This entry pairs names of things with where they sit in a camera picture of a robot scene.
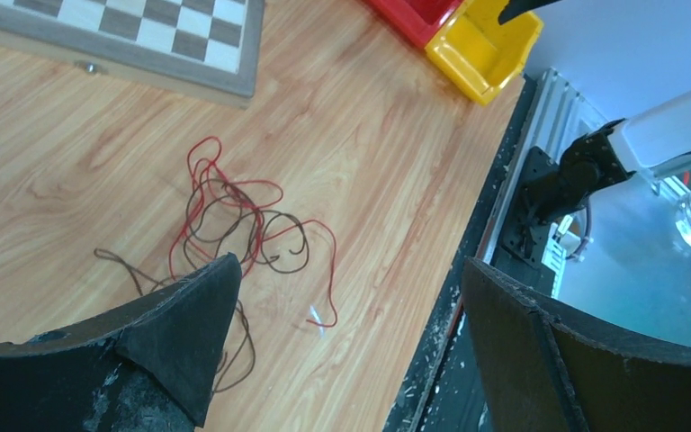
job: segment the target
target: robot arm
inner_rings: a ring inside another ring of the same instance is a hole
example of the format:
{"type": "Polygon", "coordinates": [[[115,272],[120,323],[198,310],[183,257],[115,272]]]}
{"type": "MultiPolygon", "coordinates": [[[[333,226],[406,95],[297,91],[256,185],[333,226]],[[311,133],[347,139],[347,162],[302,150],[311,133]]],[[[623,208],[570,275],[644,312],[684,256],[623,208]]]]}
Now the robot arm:
{"type": "Polygon", "coordinates": [[[510,228],[502,232],[503,244],[536,267],[552,222],[583,209],[591,194],[683,155],[691,155],[691,91],[577,138],[558,163],[533,148],[507,216],[510,228]]]}

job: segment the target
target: wooden chessboard frame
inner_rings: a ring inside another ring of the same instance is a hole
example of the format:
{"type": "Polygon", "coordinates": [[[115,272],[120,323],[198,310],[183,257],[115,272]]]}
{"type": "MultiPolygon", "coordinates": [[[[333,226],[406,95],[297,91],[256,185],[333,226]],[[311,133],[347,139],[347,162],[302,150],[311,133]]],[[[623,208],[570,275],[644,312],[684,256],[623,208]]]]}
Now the wooden chessboard frame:
{"type": "Polygon", "coordinates": [[[246,32],[237,74],[41,19],[0,5],[0,45],[177,93],[246,108],[256,90],[264,0],[247,0],[246,32]]]}

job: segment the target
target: black metal bracket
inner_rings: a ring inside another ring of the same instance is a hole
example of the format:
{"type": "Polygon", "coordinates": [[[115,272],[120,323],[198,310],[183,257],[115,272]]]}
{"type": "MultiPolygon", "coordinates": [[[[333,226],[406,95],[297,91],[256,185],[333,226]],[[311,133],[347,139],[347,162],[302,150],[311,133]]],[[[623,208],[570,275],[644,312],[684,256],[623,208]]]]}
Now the black metal bracket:
{"type": "Polygon", "coordinates": [[[559,164],[540,148],[529,150],[499,238],[503,248],[538,268],[554,221],[586,207],[591,194],[634,175],[621,166],[608,139],[621,121],[574,140],[559,164]]]}
{"type": "Polygon", "coordinates": [[[91,319],[0,344],[0,430],[203,426],[241,275],[229,254],[91,319]]]}

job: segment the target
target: black object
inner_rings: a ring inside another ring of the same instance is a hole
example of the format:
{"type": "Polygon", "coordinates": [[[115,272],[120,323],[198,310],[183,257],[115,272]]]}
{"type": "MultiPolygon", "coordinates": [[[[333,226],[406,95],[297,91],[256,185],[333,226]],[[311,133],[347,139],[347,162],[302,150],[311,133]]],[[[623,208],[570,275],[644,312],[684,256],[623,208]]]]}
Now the black object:
{"type": "Polygon", "coordinates": [[[504,24],[510,20],[514,20],[521,14],[528,11],[533,11],[537,7],[551,5],[560,0],[510,0],[505,6],[504,10],[499,14],[499,24],[504,24]]]}
{"type": "Polygon", "coordinates": [[[691,348],[619,328],[469,259],[462,300],[495,430],[691,430],[691,348]]]}
{"type": "Polygon", "coordinates": [[[538,269],[554,221],[585,208],[594,192],[633,176],[608,140],[619,122],[574,140],[558,165],[540,148],[529,150],[499,238],[503,248],[538,269]]]}
{"type": "Polygon", "coordinates": [[[0,344],[0,431],[203,426],[241,275],[229,254],[94,318],[0,344]]]}

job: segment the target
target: yellow plastic bin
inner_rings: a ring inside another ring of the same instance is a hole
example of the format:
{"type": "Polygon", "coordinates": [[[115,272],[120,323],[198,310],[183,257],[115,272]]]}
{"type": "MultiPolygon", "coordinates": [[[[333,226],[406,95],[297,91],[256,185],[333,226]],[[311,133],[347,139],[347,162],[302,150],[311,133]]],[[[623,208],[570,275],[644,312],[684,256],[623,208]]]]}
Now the yellow plastic bin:
{"type": "Polygon", "coordinates": [[[542,20],[524,13],[497,21],[507,0],[465,0],[425,46],[425,52],[464,94],[488,104],[523,71],[542,32],[542,20]]]}

